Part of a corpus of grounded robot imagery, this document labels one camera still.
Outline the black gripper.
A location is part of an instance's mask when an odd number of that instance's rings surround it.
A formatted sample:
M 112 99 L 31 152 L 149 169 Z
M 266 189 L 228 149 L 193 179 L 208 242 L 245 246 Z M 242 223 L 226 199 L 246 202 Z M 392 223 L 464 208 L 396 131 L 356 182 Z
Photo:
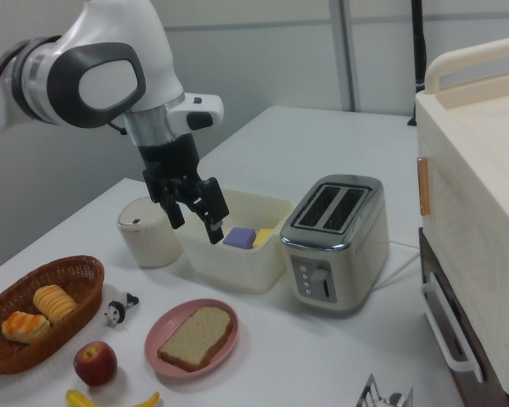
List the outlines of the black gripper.
M 191 211 L 204 223 L 211 244 L 224 238 L 222 222 L 229 215 L 226 200 L 218 181 L 211 177 L 200 181 L 198 174 L 199 154 L 192 134 L 184 134 L 159 146 L 138 148 L 145 169 L 143 179 L 149 197 L 167 214 L 171 227 L 176 230 L 185 222 L 179 204 L 160 180 L 187 179 L 199 181 L 195 187 L 195 199 Z

